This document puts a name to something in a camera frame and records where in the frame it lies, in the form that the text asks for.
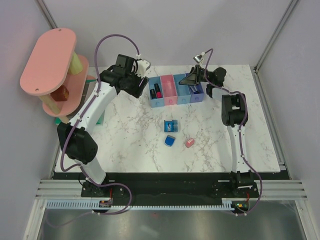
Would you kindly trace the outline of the white blue marker pen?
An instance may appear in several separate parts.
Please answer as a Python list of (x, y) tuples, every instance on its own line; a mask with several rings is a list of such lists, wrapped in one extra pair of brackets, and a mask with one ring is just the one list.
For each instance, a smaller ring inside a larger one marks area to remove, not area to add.
[(198, 89), (196, 88), (196, 86), (191, 85), (189, 88), (190, 88), (190, 90), (191, 90), (194, 94), (199, 94), (199, 91), (198, 91)]

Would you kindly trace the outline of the black blue highlighter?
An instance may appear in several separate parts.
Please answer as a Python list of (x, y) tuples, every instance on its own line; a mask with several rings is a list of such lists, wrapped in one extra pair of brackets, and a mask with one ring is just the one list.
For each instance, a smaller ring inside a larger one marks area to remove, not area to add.
[(152, 100), (157, 98), (156, 92), (155, 92), (154, 89), (151, 89), (151, 90), (150, 90), (150, 97), (151, 97)]

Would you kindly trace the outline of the black pink highlighter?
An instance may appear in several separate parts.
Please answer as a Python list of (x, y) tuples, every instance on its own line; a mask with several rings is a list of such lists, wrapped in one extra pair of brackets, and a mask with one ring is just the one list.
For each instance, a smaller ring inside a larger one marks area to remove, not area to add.
[(154, 90), (155, 90), (155, 93), (156, 93), (156, 97), (158, 99), (162, 98), (162, 93), (161, 93), (161, 89), (160, 89), (160, 86), (158, 83), (155, 83), (154, 84)]

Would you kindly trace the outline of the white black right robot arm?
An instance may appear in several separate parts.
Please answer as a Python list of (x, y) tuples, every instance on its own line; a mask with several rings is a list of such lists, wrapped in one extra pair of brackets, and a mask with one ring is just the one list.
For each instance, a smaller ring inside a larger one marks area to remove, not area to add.
[(208, 71), (197, 64), (179, 84), (196, 87), (206, 82), (206, 94), (221, 102), (221, 120), (229, 134), (232, 154), (229, 191), (233, 196), (240, 197), (254, 186), (253, 167), (246, 159), (245, 125), (249, 114), (245, 95), (224, 87), (226, 74), (227, 71), (222, 67)]

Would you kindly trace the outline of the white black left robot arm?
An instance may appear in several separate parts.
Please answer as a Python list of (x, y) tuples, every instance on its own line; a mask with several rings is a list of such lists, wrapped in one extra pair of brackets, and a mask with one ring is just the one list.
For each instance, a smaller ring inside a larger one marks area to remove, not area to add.
[(79, 112), (68, 123), (61, 122), (57, 127), (61, 148), (60, 168), (64, 168), (64, 157), (74, 160), (85, 175), (82, 184), (82, 197), (103, 198), (111, 190), (106, 172), (98, 159), (98, 145), (92, 137), (92, 132), (98, 119), (108, 104), (120, 93), (139, 98), (149, 79), (147, 70), (151, 67), (145, 59), (134, 59), (126, 55), (118, 55), (116, 63), (106, 70), (97, 73), (97, 83), (89, 99)]

